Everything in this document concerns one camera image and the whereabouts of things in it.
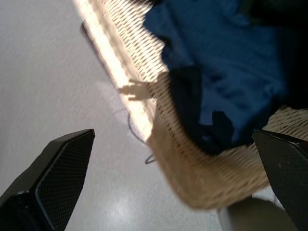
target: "blue fabric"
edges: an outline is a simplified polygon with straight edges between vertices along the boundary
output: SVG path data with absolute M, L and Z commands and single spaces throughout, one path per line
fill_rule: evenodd
M 252 141 L 288 95 L 299 33 L 290 28 L 252 26 L 238 14 L 241 0 L 163 0 L 144 25 L 170 44 L 162 52 L 168 68 L 201 70 L 200 126 L 213 125 L 223 112 L 234 131 L 226 142 L 223 128 L 202 138 L 220 150 Z

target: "tiled floor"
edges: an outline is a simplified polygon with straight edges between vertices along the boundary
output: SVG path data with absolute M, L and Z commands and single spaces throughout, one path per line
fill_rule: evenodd
M 4 1 L 0 15 L 0 193 L 50 140 L 94 128 L 68 231 L 219 231 L 214 212 L 186 208 L 156 163 L 144 164 L 150 151 L 129 132 L 70 0 Z

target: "wicker basket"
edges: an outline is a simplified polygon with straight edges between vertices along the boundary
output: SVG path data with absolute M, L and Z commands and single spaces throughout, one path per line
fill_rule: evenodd
M 141 0 L 75 0 L 97 52 L 174 192 L 188 206 L 231 205 L 268 185 L 256 147 L 210 157 L 186 137 L 173 106 L 163 44 L 142 28 Z M 307 140 L 308 113 L 278 111 L 265 129 Z

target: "black plastic object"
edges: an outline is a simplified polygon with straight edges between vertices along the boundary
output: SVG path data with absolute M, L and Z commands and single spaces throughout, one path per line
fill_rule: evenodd
M 308 230 L 308 142 L 291 136 L 254 132 L 273 191 L 299 231 Z
M 0 197 L 0 230 L 64 231 L 83 188 L 94 137 L 88 129 L 51 141 Z

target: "black textured panel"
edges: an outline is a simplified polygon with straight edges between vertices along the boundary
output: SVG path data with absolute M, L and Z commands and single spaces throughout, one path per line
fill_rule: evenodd
M 67 143 L 36 189 L 36 198 L 55 231 L 64 231 L 83 188 L 94 134 Z
M 308 230 L 308 160 L 305 141 L 257 131 L 254 139 L 273 191 L 300 231 Z

